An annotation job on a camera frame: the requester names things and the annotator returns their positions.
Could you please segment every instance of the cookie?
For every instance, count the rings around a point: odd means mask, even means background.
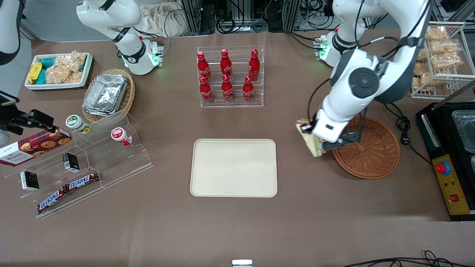
[[[46,141],[41,144],[42,148],[52,148],[56,146],[56,142],[54,141]]]
[[[44,153],[46,153],[46,152],[44,152],[44,151],[37,151],[37,152],[33,153],[33,156],[38,157],[38,156],[40,156],[41,154],[44,154]]]
[[[29,143],[24,143],[21,147],[20,150],[25,151],[25,152],[31,152],[34,149],[30,146]]]
[[[71,138],[64,138],[64,139],[59,140],[58,144],[64,145],[64,144],[69,143],[69,142],[71,142]]]
[[[51,137],[53,139],[56,139],[56,140],[59,139],[61,136],[63,136],[63,134],[58,130],[56,130],[56,132],[54,132],[54,133],[49,134],[49,137]]]

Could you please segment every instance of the beige tray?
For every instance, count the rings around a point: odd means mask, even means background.
[[[190,192],[195,197],[271,198],[277,194],[275,152],[270,139],[198,139]]]

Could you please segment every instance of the jar with green lid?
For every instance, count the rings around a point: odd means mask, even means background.
[[[71,115],[66,119],[66,126],[77,131],[80,134],[86,134],[91,131],[91,125],[85,123],[78,115]]]

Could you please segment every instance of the white cloth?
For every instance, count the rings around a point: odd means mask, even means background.
[[[168,13],[177,9],[180,10],[168,15]],[[140,10],[142,11],[142,28],[140,30],[143,32],[177,37],[189,31],[185,21],[185,11],[181,10],[179,2],[178,4],[177,2],[142,4],[140,5]]]

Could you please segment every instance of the coca-cola bottle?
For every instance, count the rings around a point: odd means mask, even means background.
[[[221,84],[223,90],[224,101],[231,103],[234,100],[233,85],[229,82],[229,76],[223,75],[223,84]]]
[[[228,75],[229,80],[232,81],[233,80],[233,66],[232,66],[232,63],[231,63],[231,59],[229,59],[229,57],[228,57],[228,50],[227,49],[221,50],[220,65],[221,65],[221,72],[223,73],[223,75]]]
[[[244,102],[246,104],[252,103],[252,101],[254,101],[254,85],[252,85],[250,76],[246,76],[244,85],[242,86],[242,91],[244,95]]]
[[[205,104],[211,104],[213,102],[213,94],[211,93],[211,87],[208,84],[208,79],[206,76],[202,75],[199,78],[199,92],[201,93],[201,98]]]
[[[261,68],[261,62],[257,58],[258,51],[253,49],[251,51],[251,59],[249,60],[249,76],[252,81],[257,81],[259,77],[259,70]]]
[[[209,69],[209,64],[205,59],[205,54],[203,52],[198,52],[198,71],[200,76],[206,76],[206,78],[211,79],[211,71]]]

